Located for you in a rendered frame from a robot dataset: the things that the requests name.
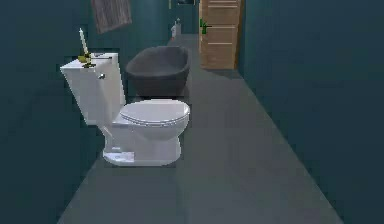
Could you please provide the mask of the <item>white spray bottle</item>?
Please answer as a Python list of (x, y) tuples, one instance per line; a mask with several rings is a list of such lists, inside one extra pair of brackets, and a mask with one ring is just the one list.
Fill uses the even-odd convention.
[(180, 34), (181, 34), (181, 19), (177, 18), (174, 21), (174, 25), (171, 27), (171, 39), (174, 40)]

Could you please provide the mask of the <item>light wooden room door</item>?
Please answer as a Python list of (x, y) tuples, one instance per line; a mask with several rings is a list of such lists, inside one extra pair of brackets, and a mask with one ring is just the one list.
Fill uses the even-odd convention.
[(199, 18), (207, 22), (200, 38), (201, 67), (234, 70), (237, 67), (243, 0), (200, 0)]

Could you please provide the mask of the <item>white candle in brass holder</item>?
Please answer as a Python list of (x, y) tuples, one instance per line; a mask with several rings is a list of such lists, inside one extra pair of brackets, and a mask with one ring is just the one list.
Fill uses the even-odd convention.
[(79, 62), (82, 63), (84, 68), (95, 67), (95, 64), (92, 62), (91, 53), (88, 51), (84, 31), (82, 29), (79, 29), (79, 36), (83, 48), (83, 54), (78, 56)]

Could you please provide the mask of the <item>white toilet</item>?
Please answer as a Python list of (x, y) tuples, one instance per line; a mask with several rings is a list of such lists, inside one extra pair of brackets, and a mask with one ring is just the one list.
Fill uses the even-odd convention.
[(181, 156), (191, 109), (173, 99), (125, 101), (116, 53), (60, 67), (85, 123), (105, 138), (102, 157), (116, 166), (166, 166)]

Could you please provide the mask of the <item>dark grey bathtub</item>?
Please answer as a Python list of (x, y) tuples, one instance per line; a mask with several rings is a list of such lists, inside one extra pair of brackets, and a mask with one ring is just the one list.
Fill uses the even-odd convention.
[(189, 51), (183, 46), (156, 46), (139, 52), (124, 73), (143, 98), (176, 98), (190, 72)]

